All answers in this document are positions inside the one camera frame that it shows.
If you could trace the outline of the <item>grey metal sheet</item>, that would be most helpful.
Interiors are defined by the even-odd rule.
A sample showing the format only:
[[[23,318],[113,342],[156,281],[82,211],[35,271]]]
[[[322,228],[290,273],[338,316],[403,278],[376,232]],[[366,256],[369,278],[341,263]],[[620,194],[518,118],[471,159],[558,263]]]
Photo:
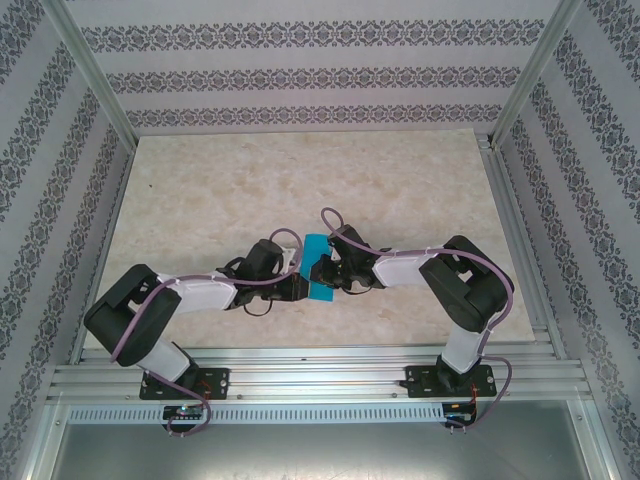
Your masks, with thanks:
[[[488,425],[73,425],[52,480],[589,480],[577,442]]]

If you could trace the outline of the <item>aluminium mounting rail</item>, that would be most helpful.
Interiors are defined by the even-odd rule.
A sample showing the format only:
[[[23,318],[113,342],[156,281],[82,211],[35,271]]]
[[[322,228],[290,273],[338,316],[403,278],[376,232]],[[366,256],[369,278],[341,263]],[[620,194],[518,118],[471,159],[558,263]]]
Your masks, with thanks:
[[[230,370],[229,403],[405,402],[399,382],[408,365],[435,361],[437,345],[310,348],[194,348],[202,367]],[[579,360],[558,359],[547,340],[494,343],[485,359],[510,401],[583,400],[592,388]],[[49,404],[136,404],[142,372],[88,349],[75,365],[55,368]]]

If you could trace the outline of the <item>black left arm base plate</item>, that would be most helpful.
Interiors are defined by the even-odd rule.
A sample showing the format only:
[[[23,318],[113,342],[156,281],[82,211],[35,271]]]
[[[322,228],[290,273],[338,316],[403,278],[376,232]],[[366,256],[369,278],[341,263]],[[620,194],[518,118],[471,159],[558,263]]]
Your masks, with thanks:
[[[230,383],[227,368],[190,367],[181,377],[171,380],[172,385],[159,380],[151,373],[142,376],[139,390],[141,400],[189,400],[194,395],[205,400],[225,400]]]

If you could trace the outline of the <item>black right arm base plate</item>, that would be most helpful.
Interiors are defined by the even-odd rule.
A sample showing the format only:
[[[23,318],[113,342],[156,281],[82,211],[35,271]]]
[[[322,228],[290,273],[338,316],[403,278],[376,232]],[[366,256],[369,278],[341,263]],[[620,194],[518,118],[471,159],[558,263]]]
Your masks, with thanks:
[[[493,370],[489,365],[477,365],[459,374],[437,365],[415,365],[405,368],[406,378],[399,384],[410,398],[471,397],[492,398],[497,395]]]

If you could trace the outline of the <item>aluminium side rail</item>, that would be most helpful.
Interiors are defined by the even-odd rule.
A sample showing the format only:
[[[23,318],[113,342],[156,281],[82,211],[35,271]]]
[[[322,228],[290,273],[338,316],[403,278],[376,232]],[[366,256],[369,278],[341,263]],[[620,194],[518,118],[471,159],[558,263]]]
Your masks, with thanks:
[[[123,166],[121,167],[119,176],[117,177],[116,189],[109,196],[111,202],[107,211],[108,216],[106,217],[104,228],[102,230],[101,237],[99,238],[99,249],[94,265],[92,267],[90,283],[88,284],[88,290],[85,299],[83,300],[82,309],[78,317],[78,325],[72,338],[72,343],[69,350],[69,356],[66,360],[66,364],[77,364],[84,350],[84,342],[87,336],[87,329],[84,325],[85,314],[88,312],[89,308],[93,305],[94,301],[98,297],[101,279],[107,262],[107,256],[113,239],[117,219],[121,210],[121,205],[130,177],[132,164],[135,159],[135,154],[136,150],[133,150],[125,157]]]
[[[566,360],[568,355],[504,161],[491,145],[488,135],[476,134],[475,137],[530,321],[533,326],[546,328],[555,356]]]

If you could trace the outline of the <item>aluminium frame post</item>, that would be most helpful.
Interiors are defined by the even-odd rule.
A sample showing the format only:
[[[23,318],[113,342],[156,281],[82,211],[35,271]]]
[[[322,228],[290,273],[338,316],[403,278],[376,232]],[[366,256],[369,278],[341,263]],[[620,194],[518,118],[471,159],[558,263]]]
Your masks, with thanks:
[[[582,0],[559,0],[489,135],[493,149],[496,149],[509,133],[511,125],[515,122],[581,3]]]
[[[128,151],[135,150],[139,143],[139,137],[80,27],[73,19],[65,0],[40,0],[40,2],[119,138]]]

